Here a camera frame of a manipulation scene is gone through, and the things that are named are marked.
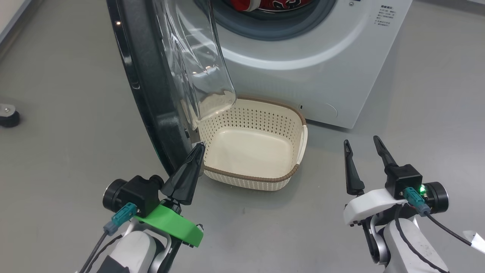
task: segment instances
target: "laundry basket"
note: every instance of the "laundry basket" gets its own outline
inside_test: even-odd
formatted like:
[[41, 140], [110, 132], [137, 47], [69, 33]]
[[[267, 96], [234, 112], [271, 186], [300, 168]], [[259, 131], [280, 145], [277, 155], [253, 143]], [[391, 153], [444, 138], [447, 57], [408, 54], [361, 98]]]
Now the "laundry basket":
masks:
[[253, 98], [199, 125], [204, 173], [230, 185], [279, 190], [298, 170], [307, 145], [303, 116], [290, 106]]

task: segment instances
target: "green bracket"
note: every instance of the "green bracket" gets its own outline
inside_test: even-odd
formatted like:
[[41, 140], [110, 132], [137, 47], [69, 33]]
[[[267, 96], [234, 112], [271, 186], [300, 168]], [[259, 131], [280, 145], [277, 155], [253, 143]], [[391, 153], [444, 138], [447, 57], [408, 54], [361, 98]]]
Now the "green bracket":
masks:
[[199, 247], [204, 236], [202, 230], [194, 223], [162, 205], [155, 208], [145, 218], [139, 216], [135, 216], [135, 218], [195, 247]]

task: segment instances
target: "washing machine label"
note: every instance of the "washing machine label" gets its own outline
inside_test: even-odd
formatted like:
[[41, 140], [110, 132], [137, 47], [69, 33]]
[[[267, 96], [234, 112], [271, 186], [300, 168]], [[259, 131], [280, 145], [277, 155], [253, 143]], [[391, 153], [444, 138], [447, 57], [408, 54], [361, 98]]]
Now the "washing machine label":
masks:
[[396, 15], [396, 11], [391, 6], [381, 5], [379, 8], [379, 12], [374, 20], [374, 25], [388, 27], [394, 16]]

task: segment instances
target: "caster wheel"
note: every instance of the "caster wheel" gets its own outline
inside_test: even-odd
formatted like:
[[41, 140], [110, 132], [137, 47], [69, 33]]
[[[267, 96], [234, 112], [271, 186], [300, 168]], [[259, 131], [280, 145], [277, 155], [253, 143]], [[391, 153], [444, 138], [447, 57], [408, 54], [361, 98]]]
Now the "caster wheel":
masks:
[[13, 115], [8, 117], [0, 117], [0, 126], [11, 128], [15, 127], [20, 123], [20, 114], [15, 111]]

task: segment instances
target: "black cable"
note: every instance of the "black cable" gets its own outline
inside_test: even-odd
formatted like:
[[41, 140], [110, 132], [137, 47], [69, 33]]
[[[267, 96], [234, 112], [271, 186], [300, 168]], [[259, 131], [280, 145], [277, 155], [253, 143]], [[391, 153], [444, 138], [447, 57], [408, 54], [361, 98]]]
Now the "black cable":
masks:
[[116, 236], [116, 237], [114, 237], [113, 240], [111, 240], [109, 243], [107, 243], [106, 245], [104, 245], [103, 248], [101, 248], [101, 250], [96, 254], [96, 256], [94, 256], [93, 261], [89, 264], [88, 269], [86, 270], [86, 273], [89, 273], [91, 271], [91, 269], [93, 268], [93, 264], [99, 258], [99, 255], [103, 251], [105, 251], [110, 245], [112, 245], [116, 240], [120, 239], [121, 237], [123, 237], [123, 235], [121, 235], [121, 234], [118, 235], [118, 236]]
[[449, 228], [443, 226], [443, 224], [441, 224], [440, 222], [438, 222], [438, 220], [436, 220], [433, 216], [431, 216], [431, 214], [429, 214], [428, 211], [425, 211], [424, 214], [431, 220], [433, 221], [433, 223], [435, 223], [437, 226], [441, 227], [444, 231], [448, 232], [449, 234], [451, 234], [453, 237], [457, 238], [458, 240], [464, 242], [465, 244], [471, 246], [471, 242], [469, 242], [468, 240], [466, 240], [465, 238], [461, 237], [460, 235], [456, 234], [455, 232], [451, 231]]
[[103, 233], [103, 235], [101, 235], [101, 238], [99, 238], [99, 241], [97, 242], [96, 246], [94, 247], [93, 251], [91, 252], [91, 254], [89, 255], [88, 259], [86, 260], [86, 262], [84, 263], [84, 265], [82, 266], [81, 268], [81, 271], [79, 271], [79, 273], [84, 273], [84, 271], [86, 270], [86, 268], [88, 267], [89, 263], [91, 262], [91, 260], [93, 259], [94, 257], [94, 254], [96, 254], [96, 251], [98, 250], [98, 248], [101, 246], [101, 244], [103, 243], [104, 239], [106, 238], [106, 236], [108, 235], [108, 233], [105, 231]]
[[430, 262], [428, 259], [426, 259], [421, 253], [419, 253], [412, 245], [411, 243], [407, 240], [406, 236], [404, 236], [403, 229], [401, 228], [401, 224], [399, 223], [399, 213], [401, 212], [401, 208], [403, 208], [401, 205], [398, 205], [398, 208], [396, 209], [396, 213], [394, 214], [394, 221], [396, 221], [396, 228], [399, 231], [399, 235], [401, 235], [401, 238], [403, 241], [407, 244], [409, 249], [418, 256], [418, 258], [427, 263], [431, 268], [438, 270], [440, 273], [450, 273], [449, 271], [444, 271], [443, 269], [439, 268], [436, 266], [434, 263]]

